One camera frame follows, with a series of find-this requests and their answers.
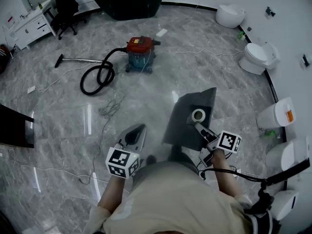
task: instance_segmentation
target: tape roll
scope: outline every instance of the tape roll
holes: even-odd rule
[[[206,113],[204,110],[202,109],[195,109],[193,112],[192,112],[192,120],[194,122],[203,122],[206,118]]]

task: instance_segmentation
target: vacuum hose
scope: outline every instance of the vacuum hose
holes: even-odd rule
[[[109,62],[107,59],[114,53],[114,52],[117,52],[117,51],[122,51],[122,52],[127,52],[127,48],[117,48],[117,49],[114,49],[112,50],[111,52],[108,53],[108,55],[105,57],[105,59],[103,60],[102,64],[101,65],[98,65],[98,66],[94,66],[90,69],[87,70],[87,72],[85,72],[83,74],[83,76],[81,77],[81,81],[80,81],[80,89],[81,91],[85,94],[85,95],[88,95],[88,96],[93,96],[95,94],[97,94],[103,87],[107,86],[109,83],[111,83],[115,77],[115,72],[113,70],[113,64],[111,62]],[[102,69],[103,68],[106,68],[108,69],[108,72],[107,72],[107,75],[106,75],[106,78],[105,80],[102,82],[100,80],[101,78],[101,72],[102,72]],[[83,88],[83,83],[84,83],[84,79],[87,77],[87,75],[92,72],[93,70],[95,69],[98,69],[98,73],[97,73],[97,82],[99,84],[99,87],[94,90],[93,92],[87,92],[84,90]]]

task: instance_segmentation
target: white cabinet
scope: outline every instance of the white cabinet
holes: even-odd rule
[[[15,36],[14,39],[20,49],[29,48],[28,44],[46,34],[52,33],[56,36],[50,25],[52,19],[49,18],[51,14],[55,16],[51,0],[42,3],[42,7],[42,9],[37,7],[35,11],[29,13],[25,19],[11,30],[11,34]]]

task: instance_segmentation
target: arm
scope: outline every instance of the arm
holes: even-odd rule
[[[122,191],[125,185],[125,179],[117,176],[111,176],[108,185],[97,206],[107,209],[113,213],[121,204]]]
[[[230,170],[230,167],[224,155],[224,151],[221,149],[214,151],[212,164],[214,168]],[[232,174],[215,172],[215,176],[218,181],[219,190],[221,192],[232,197],[243,194],[242,190],[238,186],[238,183]]]

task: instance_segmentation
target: wrist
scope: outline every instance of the wrist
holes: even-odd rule
[[[216,166],[216,165],[221,165],[223,163],[226,163],[226,157],[224,155],[224,151],[221,149],[217,149],[214,151],[214,156],[211,160],[211,163]]]
[[[118,176],[114,176],[114,175],[111,176],[111,180],[112,180],[114,183],[124,183],[124,182],[126,181],[125,178],[118,177]]]

